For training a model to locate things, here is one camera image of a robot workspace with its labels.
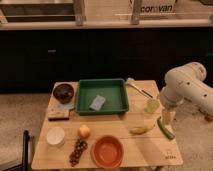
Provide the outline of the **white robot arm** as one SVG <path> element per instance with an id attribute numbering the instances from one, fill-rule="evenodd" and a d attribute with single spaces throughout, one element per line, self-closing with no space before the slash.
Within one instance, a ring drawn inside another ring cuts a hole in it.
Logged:
<path id="1" fill-rule="evenodd" d="M 172 122 L 176 114 L 175 108 L 185 99 L 192 101 L 206 113 L 206 121 L 213 121 L 213 88 L 204 83 L 206 76 L 206 68 L 199 62 L 175 67 L 165 74 L 166 85 L 159 93 L 164 125 Z"/>

